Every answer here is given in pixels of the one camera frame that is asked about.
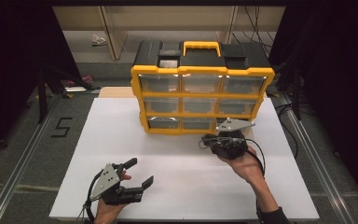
hand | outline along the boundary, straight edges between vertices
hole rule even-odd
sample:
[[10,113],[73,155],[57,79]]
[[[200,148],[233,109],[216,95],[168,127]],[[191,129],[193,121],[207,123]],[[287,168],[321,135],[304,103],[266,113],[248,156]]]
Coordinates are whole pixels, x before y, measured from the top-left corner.
[[[256,151],[252,147],[248,146],[248,150],[257,155]],[[243,156],[234,160],[228,160],[221,157],[218,158],[230,165],[235,174],[245,179],[246,182],[250,184],[253,184],[255,181],[259,181],[260,179],[264,179],[257,160],[249,155],[249,153],[245,152]]]
[[[126,175],[127,171],[121,173],[121,179],[129,180],[130,175]],[[115,221],[118,214],[127,206],[126,204],[109,205],[105,204],[102,199],[98,201],[97,215],[95,216],[95,224],[111,224]]]

